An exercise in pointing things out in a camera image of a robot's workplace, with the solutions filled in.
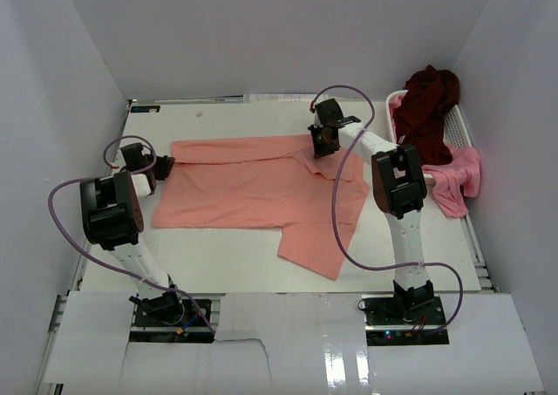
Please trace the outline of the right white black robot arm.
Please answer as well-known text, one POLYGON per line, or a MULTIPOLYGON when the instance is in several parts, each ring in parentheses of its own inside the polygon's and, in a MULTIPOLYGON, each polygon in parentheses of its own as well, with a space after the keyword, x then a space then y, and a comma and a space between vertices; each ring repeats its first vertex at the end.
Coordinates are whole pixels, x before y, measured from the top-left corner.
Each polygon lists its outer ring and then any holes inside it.
POLYGON ((394 271, 393 311, 402 323, 416 323, 425 306, 434 299, 433 285, 424 265, 420 232, 421 210, 427 195, 418 152, 409 144, 400 146, 366 130, 363 124, 308 127, 317 158, 346 148, 337 169, 330 204, 332 227, 337 245, 345 258, 360 269, 394 271), (395 263, 382 267, 365 266, 346 251, 337 227, 336 200, 341 173, 350 154, 357 155, 371 168, 372 194, 384 213, 391 231, 395 263))

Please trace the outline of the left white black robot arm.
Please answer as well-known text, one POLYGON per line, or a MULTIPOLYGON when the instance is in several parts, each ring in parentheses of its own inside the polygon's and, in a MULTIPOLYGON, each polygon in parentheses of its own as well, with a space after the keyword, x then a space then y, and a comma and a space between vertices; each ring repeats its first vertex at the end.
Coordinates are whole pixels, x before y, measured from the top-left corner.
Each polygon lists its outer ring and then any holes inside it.
POLYGON ((184 317, 184 303, 174 290, 171 276, 154 260, 140 238, 145 223, 140 197, 154 193, 158 180, 170 173, 172 163, 153 155, 125 156, 123 169, 110 177, 79 183, 83 229, 87 240, 99 245, 121 264, 137 294, 130 301, 143 313, 173 325, 184 317), (162 161, 166 169, 153 168, 162 161))

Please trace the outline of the salmon pink t shirt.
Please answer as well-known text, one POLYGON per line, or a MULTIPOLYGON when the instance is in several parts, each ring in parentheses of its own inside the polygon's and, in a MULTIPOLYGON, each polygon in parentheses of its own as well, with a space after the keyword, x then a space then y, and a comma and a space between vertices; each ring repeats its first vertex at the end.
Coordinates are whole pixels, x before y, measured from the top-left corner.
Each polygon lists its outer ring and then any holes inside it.
MULTIPOLYGON (((179 140, 155 228, 279 228, 278 256, 336 280, 344 255, 331 220, 331 198, 344 150, 315 159, 309 137, 179 140)), ((337 227, 348 248, 370 187, 351 154, 337 190, 337 227)))

